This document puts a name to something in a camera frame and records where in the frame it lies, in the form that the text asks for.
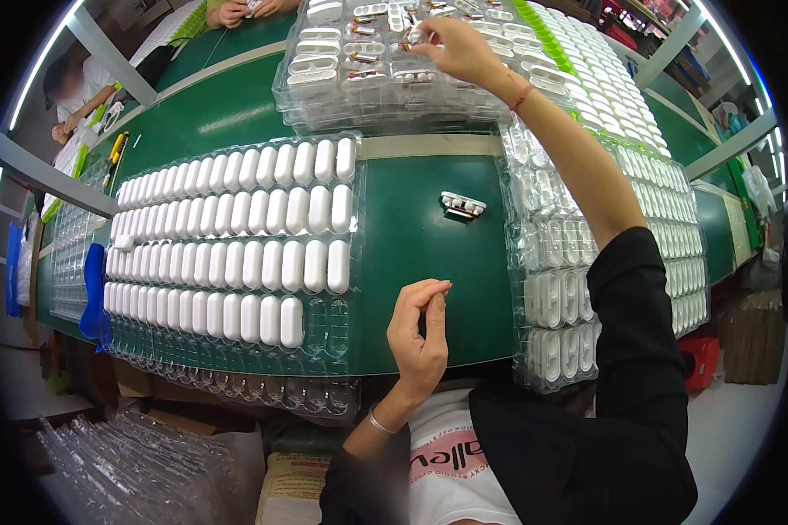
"red stool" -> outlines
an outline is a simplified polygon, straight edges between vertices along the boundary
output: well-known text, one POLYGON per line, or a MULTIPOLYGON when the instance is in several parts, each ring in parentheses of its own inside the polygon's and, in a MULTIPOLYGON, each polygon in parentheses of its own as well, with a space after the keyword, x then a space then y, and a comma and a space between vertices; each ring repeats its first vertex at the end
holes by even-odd
POLYGON ((685 387, 689 390, 705 388, 717 368, 720 341, 713 337, 684 337, 678 344, 685 362, 685 387))

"plastic blister tray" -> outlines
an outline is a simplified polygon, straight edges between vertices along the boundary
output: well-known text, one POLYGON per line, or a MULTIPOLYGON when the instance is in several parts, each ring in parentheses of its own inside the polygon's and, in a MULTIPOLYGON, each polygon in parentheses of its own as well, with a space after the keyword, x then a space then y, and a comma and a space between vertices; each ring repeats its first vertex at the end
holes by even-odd
POLYGON ((576 81, 565 87, 579 123, 598 133, 671 158, 640 90, 615 51, 589 24, 534 2, 516 2, 544 43, 543 53, 576 81))
POLYGON ((598 376, 595 363, 599 322, 561 329, 526 329, 520 334, 524 351, 514 357, 517 383, 542 394, 598 376))
MULTIPOLYGON (((561 352, 566 343, 574 348, 588 327, 599 330, 586 282, 598 249, 577 204, 524 123, 514 116, 500 125, 500 135, 508 273, 520 345, 515 376, 540 393, 556 392, 597 376, 594 351, 565 354, 567 359, 591 355, 588 370, 565 363, 561 352)), ((668 275, 665 290, 672 298, 672 329, 681 337, 706 322, 708 311, 705 241, 691 185, 682 165, 604 133, 593 135, 621 166, 657 240, 668 275)))
MULTIPOLYGON (((102 190, 107 173, 107 161, 92 164, 80 177, 80 182, 97 191, 102 190)), ((53 219, 55 236, 52 284, 49 311, 52 315, 77 322, 87 303, 84 286, 84 256, 93 242, 96 228, 105 219, 78 206, 62 203, 53 219)))
POLYGON ((429 17, 471 22, 509 68, 534 78, 556 102, 572 102, 565 84, 574 78, 561 76, 553 60, 543 55, 544 44, 510 3, 359 4, 336 1, 327 3, 327 9, 319 3, 301 4, 272 86, 284 123, 296 130, 420 117, 494 121, 508 115, 507 107, 489 92, 441 73, 430 59, 410 51, 425 37, 417 27, 429 17), (324 10, 327 16, 321 15, 324 10))
MULTIPOLYGON (((105 261, 108 350, 209 392, 217 380, 211 390, 198 378, 354 384, 347 353, 364 243, 360 151, 355 132, 275 139, 126 180, 105 261)), ((345 417, 357 407, 353 391, 337 411, 232 385, 213 393, 345 417)))

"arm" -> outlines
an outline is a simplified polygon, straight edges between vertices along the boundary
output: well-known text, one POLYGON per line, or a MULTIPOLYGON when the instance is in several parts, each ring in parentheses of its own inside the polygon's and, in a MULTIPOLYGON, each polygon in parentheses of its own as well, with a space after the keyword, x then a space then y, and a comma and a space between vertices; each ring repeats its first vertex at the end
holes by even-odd
MULTIPOLYGON (((448 349, 444 332, 443 298, 452 286, 448 280, 426 279, 404 287, 388 326, 388 345, 399 370, 399 381, 374 409, 377 423, 399 432, 408 418, 438 386, 446 370, 448 349), (426 311, 426 339, 417 331, 420 310, 426 311)), ((351 455, 367 458, 381 447, 389 434, 380 432, 368 418, 344 442, 351 455)))
POLYGON ((446 370, 444 295, 448 280, 427 279, 399 292, 387 336, 399 381, 375 408, 379 430, 366 417, 347 437, 326 472, 319 498, 322 523, 407 522, 409 433, 404 426, 438 385, 446 370), (426 311, 426 338, 417 330, 426 311))
POLYGON ((70 117, 64 121, 64 129, 66 131, 75 130, 76 126, 79 125, 80 120, 84 119, 84 117, 90 115, 93 112, 93 110, 99 108, 102 104, 104 104, 105 101, 108 99, 108 97, 113 95, 115 91, 116 89, 114 88, 114 86, 105 86, 98 93, 96 93, 96 96, 94 98, 92 98, 87 103, 85 103, 84 106, 76 110, 75 113, 70 115, 70 117))
MULTIPOLYGON (((528 85, 527 80, 501 64, 471 25, 448 18, 427 18, 420 23, 420 30, 434 36, 432 43, 415 46, 415 53, 429 56, 438 69, 483 87, 509 106, 528 85), (435 46, 440 41, 443 48, 435 46)), ((621 169, 566 112, 536 89, 528 93, 516 112, 551 157, 599 248, 628 228, 646 226, 621 169)))
POLYGON ((246 0, 228 0, 222 5, 207 7, 207 26, 210 29, 226 27, 233 29, 242 23, 242 17, 248 14, 246 0))
MULTIPOLYGON (((438 69, 488 89, 509 106, 523 93, 527 82, 505 69, 469 24, 428 18, 420 30, 434 35, 414 51, 438 69), (435 46, 438 41, 443 48, 435 46)), ((684 449, 688 397, 665 267, 627 178, 598 142, 538 91, 528 93, 516 111, 560 171, 601 248, 588 272, 592 307, 604 327, 598 415, 663 429, 684 449)))

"blue cloth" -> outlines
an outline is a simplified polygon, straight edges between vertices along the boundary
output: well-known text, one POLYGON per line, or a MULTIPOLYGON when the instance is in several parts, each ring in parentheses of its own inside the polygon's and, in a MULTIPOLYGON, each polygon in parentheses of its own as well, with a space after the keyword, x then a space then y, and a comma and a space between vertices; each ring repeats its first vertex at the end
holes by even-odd
POLYGON ((111 344, 111 320, 102 307, 105 292, 105 247, 93 243, 84 258, 84 287, 87 304, 79 320, 79 330, 87 339, 97 340, 96 352, 111 344))
POLYGON ((9 240, 6 246, 6 315, 21 317, 18 304, 18 259, 21 255, 23 228, 17 224, 9 225, 9 240))

